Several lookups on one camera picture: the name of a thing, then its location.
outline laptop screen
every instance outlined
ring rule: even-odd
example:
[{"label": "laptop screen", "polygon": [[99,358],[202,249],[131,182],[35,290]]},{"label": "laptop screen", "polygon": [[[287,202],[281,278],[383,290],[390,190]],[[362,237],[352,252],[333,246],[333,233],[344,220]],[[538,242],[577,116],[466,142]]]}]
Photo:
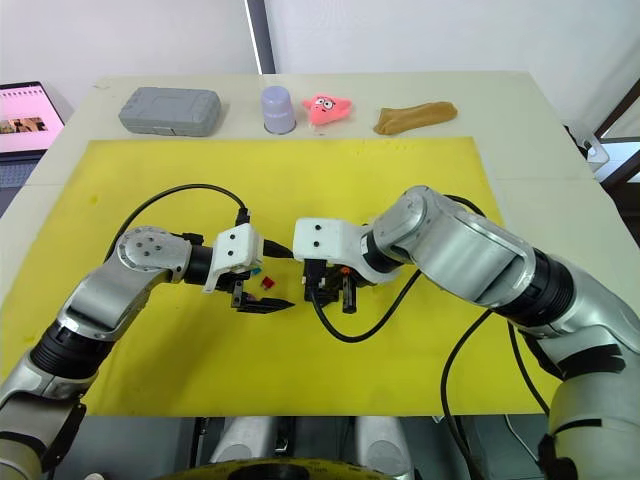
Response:
[{"label": "laptop screen", "polygon": [[63,126],[39,82],[0,85],[0,156],[47,150]]}]

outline laptop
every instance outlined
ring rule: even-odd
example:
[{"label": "laptop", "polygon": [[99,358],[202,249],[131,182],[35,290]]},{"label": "laptop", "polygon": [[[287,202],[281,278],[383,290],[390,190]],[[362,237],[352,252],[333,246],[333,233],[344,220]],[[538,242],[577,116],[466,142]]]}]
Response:
[{"label": "laptop", "polygon": [[63,127],[40,82],[0,85],[0,215]]}]

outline yellow mat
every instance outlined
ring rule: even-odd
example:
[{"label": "yellow mat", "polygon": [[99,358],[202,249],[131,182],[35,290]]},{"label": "yellow mat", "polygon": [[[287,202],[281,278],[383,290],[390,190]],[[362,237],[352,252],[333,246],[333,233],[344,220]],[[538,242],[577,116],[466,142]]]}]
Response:
[{"label": "yellow mat", "polygon": [[[252,224],[291,246],[302,216],[371,220],[409,186],[472,199],[500,223],[471,138],[309,141],[92,142],[33,244],[1,313],[3,376],[54,319],[74,286],[100,264],[122,220],[142,201],[183,183],[214,183],[251,208]],[[211,242],[233,226],[236,206],[211,191],[154,204],[137,225],[199,232]],[[337,328],[371,327],[413,272],[358,291],[358,313],[326,309]],[[101,367],[86,402],[96,414],[219,416],[441,412],[444,361],[481,313],[420,278],[391,321],[361,344],[323,329],[302,299],[302,264],[267,259],[268,296],[296,306],[270,315],[237,313],[228,294],[160,285]],[[264,294],[262,275],[247,291]],[[550,399],[555,380],[527,352]],[[510,350],[506,322],[490,317],[456,361],[449,384],[460,414],[534,412]]]}]

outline black cable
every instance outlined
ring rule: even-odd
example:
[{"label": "black cable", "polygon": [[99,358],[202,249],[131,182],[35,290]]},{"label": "black cable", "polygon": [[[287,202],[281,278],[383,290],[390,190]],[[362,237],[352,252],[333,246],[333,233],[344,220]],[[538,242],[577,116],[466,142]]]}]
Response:
[{"label": "black cable", "polygon": [[522,360],[522,355],[520,354],[520,347],[518,346],[518,339],[516,338],[516,329],[513,327],[511,323],[507,323],[507,325],[509,328],[509,340],[511,340],[513,355],[516,357],[516,363],[518,364],[518,368],[520,369],[522,378],[524,378],[524,383],[527,384],[527,387],[529,387],[529,391],[531,392],[531,395],[533,395],[533,398],[536,399],[536,402],[538,402],[538,405],[540,405],[540,408],[542,409],[544,414],[548,417],[549,405],[547,405],[547,402],[544,401],[544,398],[542,398],[542,395],[540,395],[540,392],[538,392],[538,389],[533,384],[533,381],[531,380],[531,377],[527,372],[527,367],[525,366],[524,361]]},{"label": "black cable", "polygon": [[471,475],[472,480],[481,480],[483,478],[480,469],[473,461],[471,456],[471,451],[467,448],[462,439],[462,436],[458,432],[456,427],[455,420],[451,415],[451,410],[449,409],[449,399],[447,398],[447,381],[449,380],[449,372],[451,371],[451,366],[453,365],[453,361],[455,360],[458,352],[465,344],[465,342],[469,339],[469,337],[475,332],[480,325],[487,319],[487,317],[491,315],[491,310],[485,310],[482,315],[478,317],[478,319],[473,322],[473,324],[467,329],[466,332],[460,337],[458,343],[455,344],[453,350],[449,354],[447,361],[444,364],[444,369],[442,370],[442,377],[440,379],[440,401],[442,402],[442,410],[444,411],[444,418],[447,422],[447,426],[449,427],[449,431],[451,432],[451,436],[455,440],[458,445],[458,449],[460,453],[464,457],[464,460],[467,464],[467,468],[469,469],[469,474]]},{"label": "black cable", "polygon": [[218,187],[217,185],[211,185],[211,184],[208,184],[208,183],[188,183],[186,185],[178,185],[177,187],[173,187],[173,188],[170,188],[170,189],[165,190],[163,192],[160,192],[157,195],[154,195],[150,199],[146,200],[138,208],[136,208],[131,213],[131,215],[129,215],[127,217],[127,219],[124,221],[124,223],[118,229],[116,235],[113,237],[113,240],[111,241],[111,245],[109,246],[109,250],[107,250],[107,255],[104,257],[104,261],[106,262],[108,260],[108,258],[111,256],[111,254],[113,253],[113,250],[116,248],[116,243],[118,242],[118,239],[120,238],[120,236],[124,232],[127,231],[127,228],[129,228],[129,225],[131,225],[131,222],[133,222],[135,220],[135,218],[138,215],[140,215],[140,213],[145,208],[147,208],[152,203],[155,203],[156,201],[160,200],[161,198],[164,198],[164,197],[166,197],[168,195],[171,195],[172,193],[181,192],[182,190],[191,190],[191,189],[215,190],[216,192],[220,192],[220,193],[226,195],[227,197],[231,198],[233,201],[235,201],[238,204],[238,206],[240,207],[240,209],[242,211],[244,211],[244,213],[246,214],[247,207],[244,204],[244,202],[242,200],[240,200],[240,197],[238,197],[235,193],[227,190],[226,188]]},{"label": "black cable", "polygon": [[458,202],[461,203],[462,205],[465,205],[466,207],[469,207],[469,210],[473,211],[474,213],[477,213],[478,215],[481,215],[483,217],[486,217],[486,215],[484,214],[484,212],[482,210],[480,210],[475,203],[473,203],[471,200],[467,200],[464,197],[459,197],[457,195],[445,195],[445,197],[453,200],[454,202]]},{"label": "black cable", "polygon": [[469,447],[469,440],[467,439],[467,433],[464,431],[464,425],[462,425],[462,417],[460,415],[454,415],[453,419],[456,422],[456,428],[458,429],[460,438],[464,441],[465,447],[467,447],[467,450],[471,451],[471,448]]},{"label": "black cable", "polygon": [[320,302],[318,301],[317,291],[315,289],[312,289],[310,291],[311,304],[313,305],[313,309],[316,311],[318,318],[320,318],[322,325],[324,325],[324,328],[326,328],[327,331],[335,338],[345,343],[363,342],[364,340],[375,335],[378,330],[384,327],[389,318],[391,318],[391,315],[393,315],[393,312],[395,312],[396,309],[400,306],[400,303],[404,299],[405,295],[409,292],[413,284],[416,283],[416,280],[418,279],[418,277],[420,277],[420,274],[420,270],[416,270],[415,272],[413,272],[413,275],[411,275],[407,283],[404,285],[404,287],[402,287],[402,290],[400,290],[400,293],[389,307],[389,310],[387,310],[386,313],[382,316],[380,321],[378,321],[378,323],[376,323],[370,330],[367,330],[360,335],[344,335],[343,333],[340,333],[338,330],[336,330],[333,325],[331,325],[331,322],[322,311],[322,307],[320,306]]}]

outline white wall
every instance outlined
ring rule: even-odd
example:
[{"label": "white wall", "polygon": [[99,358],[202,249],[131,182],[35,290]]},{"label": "white wall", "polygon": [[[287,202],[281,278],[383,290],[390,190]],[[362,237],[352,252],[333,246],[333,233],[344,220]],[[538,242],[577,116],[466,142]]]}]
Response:
[{"label": "white wall", "polygon": [[255,72],[242,1],[0,0],[0,82],[42,81],[63,117],[105,75]]},{"label": "white wall", "polygon": [[281,73],[527,70],[592,129],[640,77],[638,0],[267,0],[267,13]]}]

